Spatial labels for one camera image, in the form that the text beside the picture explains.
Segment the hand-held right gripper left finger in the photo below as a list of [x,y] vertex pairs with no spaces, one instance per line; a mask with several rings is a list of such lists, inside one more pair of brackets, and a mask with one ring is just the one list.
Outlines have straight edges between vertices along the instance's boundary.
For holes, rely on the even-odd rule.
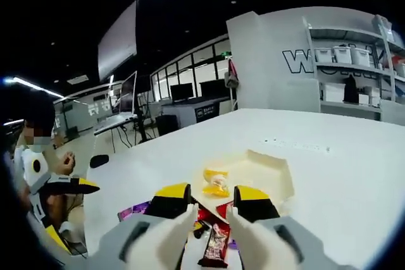
[[192,230],[191,186],[157,191],[143,213],[135,213],[105,233],[82,269],[179,269]]

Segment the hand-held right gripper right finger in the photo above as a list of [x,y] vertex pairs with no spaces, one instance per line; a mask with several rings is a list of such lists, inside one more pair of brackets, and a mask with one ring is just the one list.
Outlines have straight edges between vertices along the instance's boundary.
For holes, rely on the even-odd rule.
[[354,269],[329,258],[317,236],[256,188],[234,187],[233,238],[244,269]]

